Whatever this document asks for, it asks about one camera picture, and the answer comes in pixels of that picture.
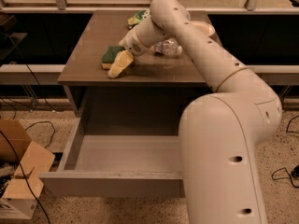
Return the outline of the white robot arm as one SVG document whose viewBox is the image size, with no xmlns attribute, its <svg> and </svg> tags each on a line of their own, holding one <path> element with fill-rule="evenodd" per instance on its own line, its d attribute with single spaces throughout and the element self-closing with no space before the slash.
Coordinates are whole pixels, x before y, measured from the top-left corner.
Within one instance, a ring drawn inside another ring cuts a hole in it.
<svg viewBox="0 0 299 224">
<path fill-rule="evenodd" d="M 276 132 L 282 107 L 250 68 L 190 22 L 177 0 L 152 0 L 149 15 L 121 40 L 108 74 L 174 37 L 212 92 L 183 111 L 178 137 L 190 224 L 268 224 L 254 148 Z"/>
</svg>

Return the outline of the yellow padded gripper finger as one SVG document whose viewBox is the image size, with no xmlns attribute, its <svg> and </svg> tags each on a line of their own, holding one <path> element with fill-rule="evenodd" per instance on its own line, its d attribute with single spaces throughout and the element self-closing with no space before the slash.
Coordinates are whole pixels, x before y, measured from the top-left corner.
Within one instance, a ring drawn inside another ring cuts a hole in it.
<svg viewBox="0 0 299 224">
<path fill-rule="evenodd" d="M 118 77 L 123 70 L 125 70 L 134 60 L 133 54 L 128 50 L 123 50 L 118 53 L 114 63 L 108 70 L 108 76 L 110 78 Z"/>
</svg>

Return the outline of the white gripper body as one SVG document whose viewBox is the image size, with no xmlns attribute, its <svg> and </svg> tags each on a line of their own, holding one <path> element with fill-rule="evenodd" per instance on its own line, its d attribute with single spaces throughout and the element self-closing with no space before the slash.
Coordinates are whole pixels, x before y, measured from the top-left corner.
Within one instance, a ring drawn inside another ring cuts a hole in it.
<svg viewBox="0 0 299 224">
<path fill-rule="evenodd" d="M 135 29 L 130 30 L 119 42 L 119 45 L 130 51 L 134 56 L 141 56 L 150 49 L 140 41 Z"/>
</svg>

